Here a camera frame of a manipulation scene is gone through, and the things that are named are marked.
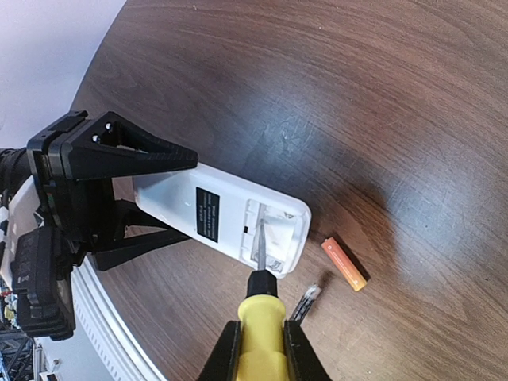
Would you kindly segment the yellow handled screwdriver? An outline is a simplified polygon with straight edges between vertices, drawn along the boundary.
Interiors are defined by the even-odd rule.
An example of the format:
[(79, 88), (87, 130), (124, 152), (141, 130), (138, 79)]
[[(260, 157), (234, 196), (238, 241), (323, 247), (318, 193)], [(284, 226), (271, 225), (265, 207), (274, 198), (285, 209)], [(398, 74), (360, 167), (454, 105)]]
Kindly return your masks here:
[(248, 278), (247, 296), (238, 307), (241, 347), (238, 380), (288, 380), (283, 322), (286, 307), (277, 278), (267, 269), (264, 220), (259, 222), (257, 269)]

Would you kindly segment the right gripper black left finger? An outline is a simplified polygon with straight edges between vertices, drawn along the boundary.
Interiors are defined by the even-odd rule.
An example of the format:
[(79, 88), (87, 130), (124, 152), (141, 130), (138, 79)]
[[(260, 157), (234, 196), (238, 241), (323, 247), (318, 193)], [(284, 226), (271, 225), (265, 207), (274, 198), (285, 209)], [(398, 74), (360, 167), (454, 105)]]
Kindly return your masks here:
[(236, 380), (240, 352), (241, 322), (228, 321), (201, 370), (198, 381)]

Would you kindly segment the white remote control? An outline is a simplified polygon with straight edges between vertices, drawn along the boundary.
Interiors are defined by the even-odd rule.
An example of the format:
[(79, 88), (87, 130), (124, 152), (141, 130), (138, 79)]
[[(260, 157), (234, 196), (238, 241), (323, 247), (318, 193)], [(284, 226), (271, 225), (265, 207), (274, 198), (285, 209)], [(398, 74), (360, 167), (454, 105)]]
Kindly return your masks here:
[(137, 206), (181, 233), (282, 279), (297, 266), (312, 214), (303, 201), (198, 164), (194, 169), (133, 178)]

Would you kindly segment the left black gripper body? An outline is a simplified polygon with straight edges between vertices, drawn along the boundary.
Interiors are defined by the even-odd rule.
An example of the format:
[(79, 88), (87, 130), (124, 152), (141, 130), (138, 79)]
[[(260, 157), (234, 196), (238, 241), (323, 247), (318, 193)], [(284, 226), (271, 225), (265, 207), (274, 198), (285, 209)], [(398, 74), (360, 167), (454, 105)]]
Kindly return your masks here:
[(113, 180), (127, 175), (127, 121), (115, 112), (90, 119), (71, 111), (29, 140), (40, 204), (76, 253), (125, 247), (125, 207)]

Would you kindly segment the orange batteries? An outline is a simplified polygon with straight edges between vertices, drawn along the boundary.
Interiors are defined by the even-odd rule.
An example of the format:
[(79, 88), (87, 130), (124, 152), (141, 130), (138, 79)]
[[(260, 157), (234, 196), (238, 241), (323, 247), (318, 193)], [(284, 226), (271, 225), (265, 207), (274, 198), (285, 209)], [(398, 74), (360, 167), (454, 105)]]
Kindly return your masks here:
[(367, 285), (367, 280), (333, 237), (325, 239), (321, 247), (354, 291)]

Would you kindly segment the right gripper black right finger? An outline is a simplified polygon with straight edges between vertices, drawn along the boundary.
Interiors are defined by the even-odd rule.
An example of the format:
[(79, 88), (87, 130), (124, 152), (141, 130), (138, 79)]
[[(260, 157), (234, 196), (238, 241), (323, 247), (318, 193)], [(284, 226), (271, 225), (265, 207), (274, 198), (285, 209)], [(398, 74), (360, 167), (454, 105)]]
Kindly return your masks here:
[(283, 339), (289, 380), (331, 381), (298, 322), (284, 322)]

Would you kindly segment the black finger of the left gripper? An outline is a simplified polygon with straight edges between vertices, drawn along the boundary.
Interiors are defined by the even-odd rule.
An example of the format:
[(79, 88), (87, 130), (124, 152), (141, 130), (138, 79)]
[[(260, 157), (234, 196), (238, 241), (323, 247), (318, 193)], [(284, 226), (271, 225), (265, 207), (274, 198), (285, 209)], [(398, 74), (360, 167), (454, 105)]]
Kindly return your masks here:
[(161, 139), (109, 111), (86, 119), (60, 145), (64, 176), (111, 179), (193, 169), (198, 153)]
[[(158, 232), (127, 237), (130, 226), (158, 228)], [(116, 200), (103, 215), (99, 231), (87, 251), (99, 271), (107, 271), (145, 253), (189, 240), (190, 237), (145, 213), (134, 202)]]

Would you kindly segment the black aa battery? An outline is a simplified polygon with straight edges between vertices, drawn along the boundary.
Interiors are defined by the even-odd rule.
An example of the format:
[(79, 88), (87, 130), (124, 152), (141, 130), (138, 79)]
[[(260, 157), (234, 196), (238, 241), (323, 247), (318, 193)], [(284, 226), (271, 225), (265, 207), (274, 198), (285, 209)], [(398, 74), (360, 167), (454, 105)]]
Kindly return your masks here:
[(294, 308), (289, 320), (301, 324), (306, 315), (310, 312), (312, 305), (316, 302), (321, 293), (321, 287), (318, 284), (311, 285), (304, 295), (300, 298), (297, 306)]

